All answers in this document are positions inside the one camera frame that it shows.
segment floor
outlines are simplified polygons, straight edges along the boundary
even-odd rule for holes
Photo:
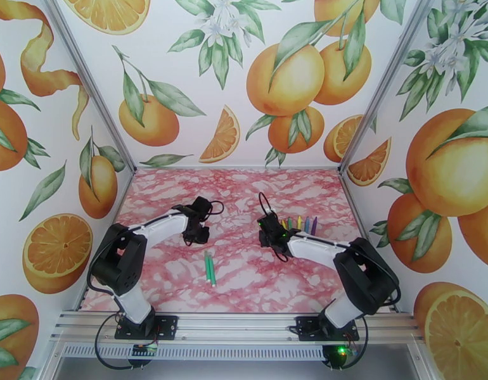
[[[336,170],[138,170],[118,215],[121,224],[143,223],[198,195],[226,206],[206,222],[207,244],[187,247],[173,236],[146,255],[141,285],[156,311],[319,312],[341,292],[335,271],[307,260],[283,263],[260,247],[260,191],[281,219],[317,216],[317,236],[359,236]],[[205,250],[214,256],[215,287],[205,279]],[[93,291],[81,304],[81,310],[116,309],[109,296]]]

